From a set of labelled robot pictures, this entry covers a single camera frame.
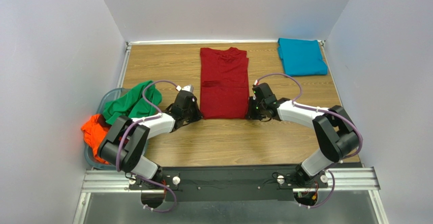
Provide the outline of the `dark red t shirt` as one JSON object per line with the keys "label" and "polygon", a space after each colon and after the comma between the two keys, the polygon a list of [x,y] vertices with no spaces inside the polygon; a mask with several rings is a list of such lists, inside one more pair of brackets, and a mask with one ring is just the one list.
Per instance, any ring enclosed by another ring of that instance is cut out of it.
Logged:
{"label": "dark red t shirt", "polygon": [[249,107],[247,52],[200,49],[200,110],[204,119],[244,119]]}

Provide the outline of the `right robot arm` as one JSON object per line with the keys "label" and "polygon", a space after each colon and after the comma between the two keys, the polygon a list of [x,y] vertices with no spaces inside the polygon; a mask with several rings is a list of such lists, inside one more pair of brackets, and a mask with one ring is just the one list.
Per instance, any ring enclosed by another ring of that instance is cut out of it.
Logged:
{"label": "right robot arm", "polygon": [[360,149],[362,138],[343,107],[312,107],[278,99],[267,83],[255,84],[252,91],[247,119],[293,122],[315,131],[318,150],[295,168],[293,178],[299,186],[309,184],[323,170]]}

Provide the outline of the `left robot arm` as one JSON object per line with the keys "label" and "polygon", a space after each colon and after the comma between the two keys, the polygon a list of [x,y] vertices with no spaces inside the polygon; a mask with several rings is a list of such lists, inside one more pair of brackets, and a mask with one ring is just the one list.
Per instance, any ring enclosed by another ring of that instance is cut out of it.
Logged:
{"label": "left robot arm", "polygon": [[193,87],[187,85],[156,119],[118,117],[99,145],[97,156],[119,171],[159,181],[162,179],[161,166],[144,156],[148,140],[172,133],[202,117]]}

